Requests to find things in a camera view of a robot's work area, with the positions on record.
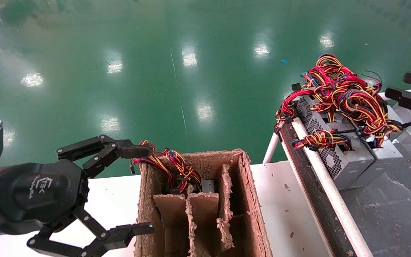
ventilation grille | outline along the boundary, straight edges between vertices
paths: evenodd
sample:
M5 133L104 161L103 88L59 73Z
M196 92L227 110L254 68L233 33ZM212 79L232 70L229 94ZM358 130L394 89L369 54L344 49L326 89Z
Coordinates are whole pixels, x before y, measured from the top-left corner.
M313 111L310 109L311 106L306 101L305 97L308 97L308 96L304 96L299 99L296 110L297 110L300 120L305 126L305 130L307 130L307 133L311 134L315 130L323 129L323 127L320 125L318 120L313 117ZM320 150L319 154L320 154L321 160L323 161L326 169L328 170L329 175L333 179L335 179L339 175L340 171L342 170L342 167L341 167L342 161L337 155L336 151L331 150L329 148L325 148L323 150ZM333 159L334 164L332 166L329 166L329 164L331 164L330 163L331 161L328 162L328 159L330 160L331 158Z

black wire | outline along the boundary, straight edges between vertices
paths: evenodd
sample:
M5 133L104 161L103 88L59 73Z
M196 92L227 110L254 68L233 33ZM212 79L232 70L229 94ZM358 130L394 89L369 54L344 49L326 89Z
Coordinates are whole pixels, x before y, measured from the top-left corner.
M362 73L360 73L359 75L362 75L364 77L371 78L371 79L374 79L374 80L378 80L378 81L380 81L380 83L382 83L382 79L381 79L380 75L378 75L378 73L370 71L370 70L363 70L363 71L373 73L373 74L377 75L378 78L374 78L374 77L371 77L371 76L368 76L368 75L365 75L365 74L362 74Z

green epoxy floor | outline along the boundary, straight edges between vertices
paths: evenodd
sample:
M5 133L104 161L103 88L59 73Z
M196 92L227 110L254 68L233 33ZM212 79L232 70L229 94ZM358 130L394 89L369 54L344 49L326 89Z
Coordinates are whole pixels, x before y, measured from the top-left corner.
M324 52L407 87L411 0L0 0L0 165L54 162L101 133L260 163ZM101 177L128 173L119 160Z

cardboard divider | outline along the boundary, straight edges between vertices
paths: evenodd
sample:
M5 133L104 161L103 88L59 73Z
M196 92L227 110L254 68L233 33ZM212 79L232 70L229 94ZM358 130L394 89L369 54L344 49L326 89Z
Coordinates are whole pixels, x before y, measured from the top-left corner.
M215 193L163 195L162 173L140 165L139 222L155 234L138 236L136 257L272 257L248 156L242 150L186 153L187 164L214 180ZM171 167L166 159L160 158Z
M220 249L222 251L234 247L233 236L229 232L229 221L233 216L230 209L231 177L229 175L229 165L223 164L219 177L220 209L218 211L217 227L220 230Z
M194 230L194 253L191 257L215 257L220 250L220 233L217 229L218 193L188 194L191 203Z
M157 194L153 196L164 226L164 255L187 256L189 223L183 195Z

logo on robot hand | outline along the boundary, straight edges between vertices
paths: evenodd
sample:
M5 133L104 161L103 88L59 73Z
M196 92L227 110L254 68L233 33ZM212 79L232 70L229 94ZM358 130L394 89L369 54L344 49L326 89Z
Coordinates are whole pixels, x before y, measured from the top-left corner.
M49 178L49 177L44 177L44 178L39 179L36 183L36 189L40 188L41 190L39 190L39 193L45 193L45 189L50 188L53 180L54 179Z

